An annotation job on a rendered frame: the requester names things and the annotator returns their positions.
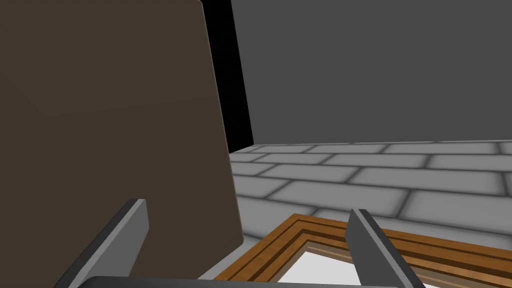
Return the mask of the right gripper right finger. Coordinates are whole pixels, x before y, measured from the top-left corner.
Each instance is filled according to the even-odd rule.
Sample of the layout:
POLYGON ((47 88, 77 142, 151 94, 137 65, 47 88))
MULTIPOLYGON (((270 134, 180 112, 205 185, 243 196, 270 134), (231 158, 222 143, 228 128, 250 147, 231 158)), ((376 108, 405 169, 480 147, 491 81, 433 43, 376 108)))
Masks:
POLYGON ((362 286, 426 288, 367 210, 350 211, 345 242, 362 286))

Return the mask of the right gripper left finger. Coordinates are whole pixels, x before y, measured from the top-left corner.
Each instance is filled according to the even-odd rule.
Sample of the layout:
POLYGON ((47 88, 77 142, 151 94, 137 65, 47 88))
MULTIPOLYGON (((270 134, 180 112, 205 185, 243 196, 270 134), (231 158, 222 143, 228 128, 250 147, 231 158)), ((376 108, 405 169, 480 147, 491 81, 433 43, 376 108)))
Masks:
POLYGON ((129 276, 148 230, 146 200, 128 200, 53 288, 79 288, 97 276, 129 276))

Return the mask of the wooden framed picture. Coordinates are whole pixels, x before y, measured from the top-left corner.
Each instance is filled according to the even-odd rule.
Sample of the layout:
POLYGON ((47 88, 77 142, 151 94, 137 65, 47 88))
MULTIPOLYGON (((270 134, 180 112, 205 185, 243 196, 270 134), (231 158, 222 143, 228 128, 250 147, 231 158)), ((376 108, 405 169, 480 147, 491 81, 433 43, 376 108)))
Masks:
MULTIPOLYGON (((356 285, 346 228, 344 221, 295 213, 216 279, 356 285)), ((385 234, 426 288, 512 288, 512 251, 389 229, 385 234)))

